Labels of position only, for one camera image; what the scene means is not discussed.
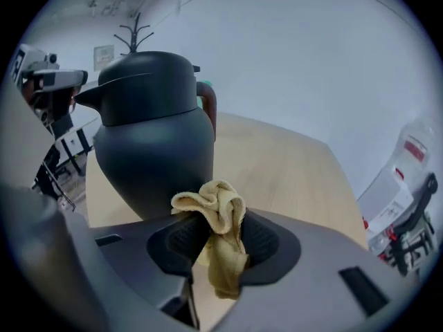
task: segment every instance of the carafe lid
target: carafe lid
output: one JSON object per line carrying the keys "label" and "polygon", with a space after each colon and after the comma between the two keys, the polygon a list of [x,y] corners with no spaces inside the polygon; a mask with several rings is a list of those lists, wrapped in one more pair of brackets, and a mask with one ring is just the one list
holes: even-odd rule
{"label": "carafe lid", "polygon": [[193,66],[167,52],[128,54],[104,68],[98,86],[75,100],[100,113],[104,126],[142,122],[197,108]]}

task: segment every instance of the coat rack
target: coat rack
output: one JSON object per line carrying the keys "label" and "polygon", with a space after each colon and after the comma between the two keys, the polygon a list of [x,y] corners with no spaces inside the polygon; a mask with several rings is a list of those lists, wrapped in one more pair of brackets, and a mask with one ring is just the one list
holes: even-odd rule
{"label": "coat rack", "polygon": [[125,43],[128,47],[129,47],[129,54],[132,53],[137,53],[137,48],[140,45],[141,42],[143,42],[145,39],[147,39],[148,37],[152,36],[154,34],[154,32],[150,33],[148,36],[146,36],[145,38],[143,38],[141,41],[139,41],[137,43],[137,35],[140,32],[140,30],[150,27],[150,25],[147,26],[142,26],[142,27],[138,27],[138,19],[140,18],[140,13],[137,14],[136,17],[136,25],[134,26],[134,29],[130,28],[129,26],[124,26],[124,25],[120,25],[121,28],[127,28],[128,30],[131,31],[131,44],[129,44],[128,42],[126,42],[122,37],[119,37],[117,35],[114,35],[114,37],[118,38],[120,41],[122,41],[123,43]]}

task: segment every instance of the red label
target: red label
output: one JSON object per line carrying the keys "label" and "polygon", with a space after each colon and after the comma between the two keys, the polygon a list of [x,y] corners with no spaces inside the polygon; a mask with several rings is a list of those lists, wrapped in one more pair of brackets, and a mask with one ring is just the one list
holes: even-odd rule
{"label": "red label", "polygon": [[401,172],[399,169],[395,168],[395,171],[398,173],[398,175],[401,177],[402,180],[404,180],[403,172]]}
{"label": "red label", "polygon": [[417,146],[415,146],[410,141],[406,141],[404,143],[404,148],[408,150],[419,162],[423,162],[424,152],[420,150]]}

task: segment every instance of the black rectangular cutout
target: black rectangular cutout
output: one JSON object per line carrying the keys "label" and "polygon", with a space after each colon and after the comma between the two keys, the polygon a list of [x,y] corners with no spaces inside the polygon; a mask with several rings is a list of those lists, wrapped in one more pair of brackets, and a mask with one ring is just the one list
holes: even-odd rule
{"label": "black rectangular cutout", "polygon": [[374,315],[389,302],[359,267],[342,269],[338,273],[368,317]]}
{"label": "black rectangular cutout", "polygon": [[100,247],[100,246],[109,245],[114,242],[119,242],[122,240],[123,239],[120,236],[118,236],[117,234],[112,234],[109,236],[99,237],[98,239],[96,239],[96,243],[97,243],[98,247]]}

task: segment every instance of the white container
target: white container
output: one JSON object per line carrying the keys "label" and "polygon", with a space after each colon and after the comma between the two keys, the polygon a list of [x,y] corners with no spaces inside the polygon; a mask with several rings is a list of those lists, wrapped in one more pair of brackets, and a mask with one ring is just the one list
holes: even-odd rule
{"label": "white container", "polygon": [[396,173],[411,192],[420,188],[426,177],[434,131],[432,119],[417,117],[402,130],[385,168]]}
{"label": "white container", "polygon": [[368,222],[367,240],[374,251],[386,244],[377,235],[410,213],[413,194],[426,179],[434,137],[432,123],[431,118],[420,116],[404,126],[386,166],[358,199],[361,214]]}

